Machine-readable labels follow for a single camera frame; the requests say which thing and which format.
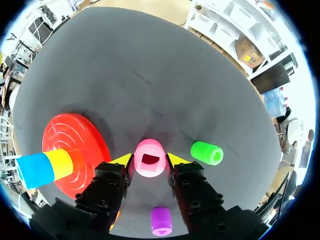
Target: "chair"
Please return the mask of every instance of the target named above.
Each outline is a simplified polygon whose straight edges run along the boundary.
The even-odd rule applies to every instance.
[[[262,219],[265,218],[265,216],[269,213],[269,211],[276,205],[277,201],[279,199],[281,199],[287,190],[287,185],[289,182],[289,176],[290,176],[290,172],[287,173],[287,175],[285,176],[283,182],[281,183],[281,185],[279,186],[279,188],[276,190],[276,192],[274,192],[273,194],[271,194],[271,196],[269,197],[268,201],[266,201],[262,206],[258,207],[256,210],[254,210],[254,212]],[[280,216],[280,212],[281,212],[281,206],[283,204],[283,198],[281,199],[281,204],[279,207],[279,211],[278,211],[278,217]]]

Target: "yellow sticker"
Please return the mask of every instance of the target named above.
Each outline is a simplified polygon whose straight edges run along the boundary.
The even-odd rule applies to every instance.
[[[246,57],[244,58],[244,60],[245,60],[246,62],[249,62],[250,59],[251,59],[251,57],[249,57],[249,56],[246,56]]]

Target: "red disc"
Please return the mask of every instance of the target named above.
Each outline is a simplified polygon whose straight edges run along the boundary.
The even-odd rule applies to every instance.
[[[72,199],[90,184],[101,162],[111,161],[99,131],[89,120],[75,113],[59,114],[46,126],[42,151],[56,149],[65,149],[73,161],[73,173],[54,182]]]

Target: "black monitor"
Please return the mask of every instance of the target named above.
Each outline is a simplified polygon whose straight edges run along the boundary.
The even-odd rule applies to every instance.
[[[264,94],[290,82],[285,67],[281,62],[251,80],[260,94]]]

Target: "pink cylinder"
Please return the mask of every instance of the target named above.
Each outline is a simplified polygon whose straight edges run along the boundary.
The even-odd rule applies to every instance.
[[[144,177],[160,175],[165,170],[166,163],[165,151],[157,140],[145,139],[135,149],[134,167]]]

